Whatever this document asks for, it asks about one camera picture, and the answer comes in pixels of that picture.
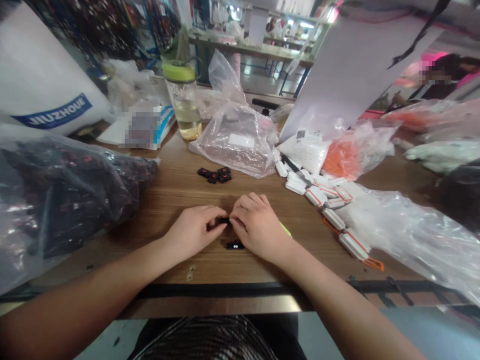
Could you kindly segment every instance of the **striped shirt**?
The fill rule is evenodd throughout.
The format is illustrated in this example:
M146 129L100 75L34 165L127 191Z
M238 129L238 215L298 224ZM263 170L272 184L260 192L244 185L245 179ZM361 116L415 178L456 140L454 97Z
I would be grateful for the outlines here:
M277 359L262 335L243 315L184 317L165 329L135 360Z

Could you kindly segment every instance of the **right hand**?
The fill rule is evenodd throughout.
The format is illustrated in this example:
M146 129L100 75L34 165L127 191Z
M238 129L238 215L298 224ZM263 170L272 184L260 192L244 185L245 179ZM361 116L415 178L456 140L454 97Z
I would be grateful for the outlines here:
M242 244L277 266L295 241L285 232L265 195L242 195L233 206L230 223Z

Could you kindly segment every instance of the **forearm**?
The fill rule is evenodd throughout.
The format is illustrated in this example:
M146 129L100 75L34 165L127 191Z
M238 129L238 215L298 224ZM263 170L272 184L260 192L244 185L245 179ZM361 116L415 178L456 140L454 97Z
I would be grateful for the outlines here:
M424 359L377 308L298 243L277 265L309 297L345 359Z
M0 353L7 359L72 359L147 284L174 264L156 240L122 259L19 306L0 318Z

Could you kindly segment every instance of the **left hand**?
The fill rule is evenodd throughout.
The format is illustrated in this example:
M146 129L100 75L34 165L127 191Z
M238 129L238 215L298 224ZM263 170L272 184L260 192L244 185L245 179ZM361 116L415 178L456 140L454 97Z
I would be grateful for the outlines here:
M218 238L226 223L218 224L217 218L228 218L227 212L218 206L205 205L183 210L164 237L159 239L162 251L167 252L173 266L198 254Z

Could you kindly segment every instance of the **workbench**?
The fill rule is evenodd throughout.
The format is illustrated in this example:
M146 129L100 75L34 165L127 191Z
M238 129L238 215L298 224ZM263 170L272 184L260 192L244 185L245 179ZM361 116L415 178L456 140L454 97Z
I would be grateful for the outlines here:
M251 93L247 93L246 98L249 103L252 98L281 105L291 102L286 98ZM414 138L405 131L400 131L400 136L408 140ZM133 156L161 159L159 172L142 199L138 214L110 233L89 241L42 276L0 296L0 315L51 287L160 238L185 208L212 204L230 212L235 201L250 192L265 194L293 238L377 307L469 304L456 291L425 280L382 251L374 250L371 257L384 263L383 272L351 257L333 231L322 222L319 210L305 196L286 189L285 179L276 173L255 179L233 170L231 181L208 183L197 175L197 170L216 170L222 166L189 151L188 142L181 138L176 125L156 151L103 145ZM395 156L385 158L357 183L369 189L400 191L419 205L438 208L437 175L405 159L402 154L403 150L396 147ZM237 239L232 228L227 227L219 239L198 255L148 285L120 317L263 314L313 309L303 292L274 265L247 249L226 250L226 243Z
M202 59L202 63L199 61L197 62L197 68L201 69L200 75L202 81L206 83L205 75L208 74L208 66L210 63L210 59L214 54L215 49L219 50L223 53L239 53L242 55L249 55L255 58L267 59L272 60L273 62L282 62L283 64L289 64L294 58L297 57L299 54L298 50L293 50L285 47L279 47L270 44L262 44L261 47L255 46L247 46L247 45L240 45L240 44L230 44L226 42L216 41L212 36L210 36L207 32L202 31L200 29L191 29L188 33L189 43L195 45L195 54L197 57ZM304 52L300 56L299 65L304 67L305 70L301 76L300 82L294 93L294 98L300 93L302 86L307 78L310 68L313 66L315 61L315 57L310 53ZM283 79L283 83L281 86L280 94L286 93L283 91L283 87L285 82L287 81L288 74L285 74L285 78Z
M281 44L282 46L287 46L288 45L288 48L292 49L292 50L300 50L305 43L305 41L284 40L284 39L279 39L279 38L271 37L271 36L267 36L267 35L263 38L263 42L266 43L266 44L271 44L271 43ZM314 42L310 41L310 44L307 45L306 48L309 49L309 51L310 51L312 49L313 45L314 45Z

